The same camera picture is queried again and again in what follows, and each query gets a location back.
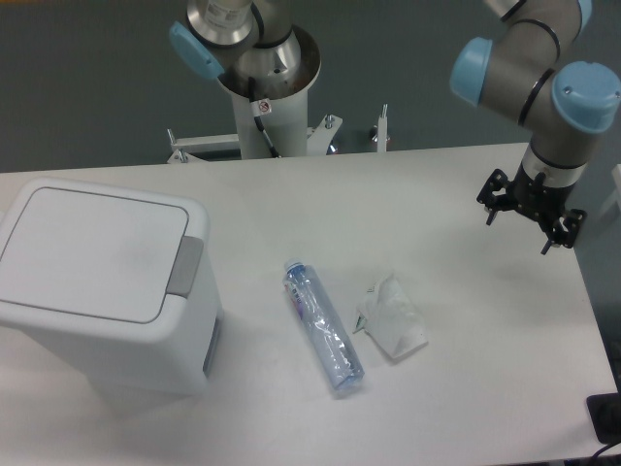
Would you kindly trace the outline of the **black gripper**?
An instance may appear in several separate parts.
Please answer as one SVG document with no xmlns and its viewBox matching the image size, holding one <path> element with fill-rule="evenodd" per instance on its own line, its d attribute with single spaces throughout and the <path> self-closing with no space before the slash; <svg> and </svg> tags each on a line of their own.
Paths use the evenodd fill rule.
<svg viewBox="0 0 621 466">
<path fill-rule="evenodd" d="M 515 211 L 537 222 L 547 240 L 541 254 L 552 248 L 572 249 L 587 213 L 579 209 L 566 211 L 566 202 L 573 184 L 547 184 L 543 172 L 529 175 L 520 165 L 511 181 L 501 169 L 495 169 L 476 196 L 476 202 L 487 213 L 486 224 L 491 225 L 498 212 Z"/>
</svg>

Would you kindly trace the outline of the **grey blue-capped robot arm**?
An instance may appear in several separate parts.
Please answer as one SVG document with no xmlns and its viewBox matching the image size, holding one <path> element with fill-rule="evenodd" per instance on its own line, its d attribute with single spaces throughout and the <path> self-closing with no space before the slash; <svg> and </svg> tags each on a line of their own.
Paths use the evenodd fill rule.
<svg viewBox="0 0 621 466">
<path fill-rule="evenodd" d="M 532 134 L 513 178 L 496 170 L 477 195 L 490 217 L 514 211 L 536 222 L 549 247 L 571 248 L 586 219 L 567 199 L 620 106 L 617 75 L 598 63 L 558 66 L 592 13 L 588 1 L 493 1 L 499 41 L 470 40 L 449 86 L 461 99 Z M 328 153 L 341 126 L 308 126 L 308 92 L 321 58 L 293 24 L 286 1 L 191 1 L 170 43 L 200 78 L 229 93 L 244 158 Z"/>
</svg>

